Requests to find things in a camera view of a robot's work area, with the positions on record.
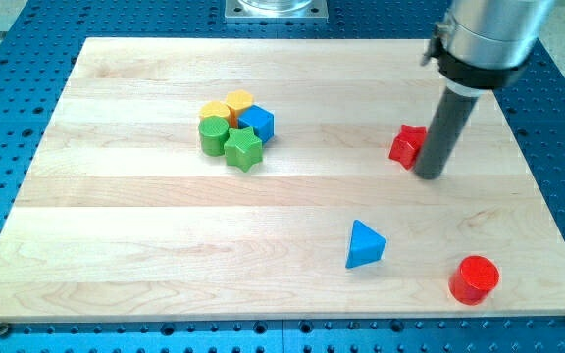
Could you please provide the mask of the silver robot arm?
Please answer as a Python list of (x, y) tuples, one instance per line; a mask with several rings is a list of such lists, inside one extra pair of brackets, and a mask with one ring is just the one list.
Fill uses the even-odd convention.
[(435, 23), (421, 64), (435, 59), (452, 92), (478, 97), (515, 83), (553, 0), (454, 0)]

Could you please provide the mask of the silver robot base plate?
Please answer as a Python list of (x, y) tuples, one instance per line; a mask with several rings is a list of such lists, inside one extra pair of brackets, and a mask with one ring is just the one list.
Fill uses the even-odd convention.
[(325, 23), (327, 0), (225, 0), (227, 23), (306, 22)]

